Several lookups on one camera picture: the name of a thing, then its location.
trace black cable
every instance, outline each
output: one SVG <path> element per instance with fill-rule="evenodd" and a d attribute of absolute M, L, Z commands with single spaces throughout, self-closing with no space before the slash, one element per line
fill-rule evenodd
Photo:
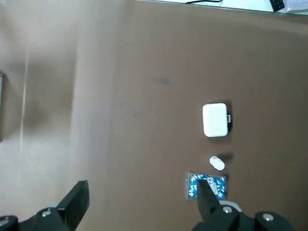
<path fill-rule="evenodd" d="M 222 0 L 197 0 L 197 1 L 189 1 L 184 4 L 193 4 L 193 3 L 198 3 L 198 2 L 221 2 Z"/>

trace small white object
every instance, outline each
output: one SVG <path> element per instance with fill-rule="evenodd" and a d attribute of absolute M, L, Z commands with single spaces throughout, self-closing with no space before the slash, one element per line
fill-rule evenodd
<path fill-rule="evenodd" d="M 219 171 L 225 168 L 225 163 L 221 159 L 219 159 L 217 156 L 212 156 L 210 158 L 210 164 Z"/>
<path fill-rule="evenodd" d="M 228 134 L 227 106 L 224 103 L 206 104 L 202 108 L 203 129 L 207 137 L 220 137 Z"/>

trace blue packet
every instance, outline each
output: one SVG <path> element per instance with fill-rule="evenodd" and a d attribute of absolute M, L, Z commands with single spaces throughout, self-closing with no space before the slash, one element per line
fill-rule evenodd
<path fill-rule="evenodd" d="M 190 172 L 187 178 L 187 200 L 197 197 L 198 180 L 207 180 L 216 198 L 226 199 L 227 179 L 225 177 Z"/>

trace screw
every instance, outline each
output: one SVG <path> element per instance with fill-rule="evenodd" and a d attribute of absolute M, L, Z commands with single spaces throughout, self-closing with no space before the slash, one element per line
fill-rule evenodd
<path fill-rule="evenodd" d="M 274 220 L 274 217 L 273 217 L 271 214 L 269 214 L 269 213 L 263 213 L 262 217 L 263 217 L 263 219 L 266 220 L 266 221 L 272 221 L 272 220 Z"/>
<path fill-rule="evenodd" d="M 5 219 L 3 219 L 3 220 L 0 220 L 0 227 L 2 227 L 2 226 L 5 226 L 7 223 L 9 223 L 10 221 L 9 221 L 9 218 L 8 217 L 6 217 Z"/>
<path fill-rule="evenodd" d="M 222 208 L 222 210 L 223 210 L 225 213 L 231 213 L 231 212 L 232 212 L 232 208 L 229 207 L 229 206 L 224 206 L 224 207 Z"/>
<path fill-rule="evenodd" d="M 50 209 L 48 209 L 47 211 L 42 212 L 42 217 L 46 217 L 50 214 L 51 214 L 51 211 L 50 211 Z"/>

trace black device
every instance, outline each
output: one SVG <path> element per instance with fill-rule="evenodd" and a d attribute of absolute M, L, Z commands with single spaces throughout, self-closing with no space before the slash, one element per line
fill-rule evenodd
<path fill-rule="evenodd" d="M 197 203 L 203 222 L 192 231 L 295 231 L 279 214 L 263 211 L 251 218 L 231 205 L 221 205 L 206 180 L 197 183 Z"/>
<path fill-rule="evenodd" d="M 0 217 L 0 231 L 74 231 L 89 208 L 89 185 L 79 181 L 57 207 L 45 208 L 18 222 L 16 216 Z"/>
<path fill-rule="evenodd" d="M 295 231 L 282 216 L 259 212 L 254 218 L 231 205 L 221 205 L 207 180 L 198 181 L 197 203 L 203 222 L 192 231 Z M 18 222 L 16 216 L 0 217 L 0 231 L 74 231 L 89 208 L 89 186 L 79 181 L 57 207 L 42 209 Z"/>

